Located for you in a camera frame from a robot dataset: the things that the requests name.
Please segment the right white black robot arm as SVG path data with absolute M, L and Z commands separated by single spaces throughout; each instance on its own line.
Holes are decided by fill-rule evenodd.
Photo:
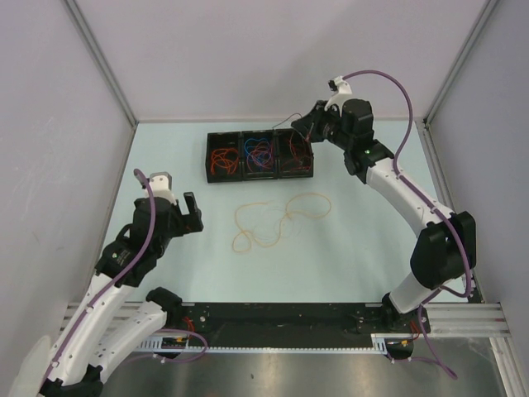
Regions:
M 476 222 L 470 213 L 456 213 L 417 187 L 396 155 L 375 138 L 373 125 L 371 104 L 362 99 L 346 100 L 341 110 L 326 109 L 319 100 L 291 123 L 305 140 L 329 141 L 342 149 L 348 173 L 384 197 L 416 235 L 410 273 L 382 299 L 381 323 L 400 332 L 447 282 L 464 277 L 462 296 L 469 296 L 476 266 Z

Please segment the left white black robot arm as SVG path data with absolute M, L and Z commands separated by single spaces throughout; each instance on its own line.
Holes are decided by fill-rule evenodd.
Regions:
M 99 396 L 116 367 L 148 335 L 176 329 L 185 317 L 182 299 L 157 287 L 132 319 L 104 337 L 117 310 L 140 286 L 170 241 L 203 230 L 202 212 L 191 192 L 188 213 L 168 189 L 139 198 L 130 223 L 102 251 L 83 300 L 50 350 L 42 396 Z

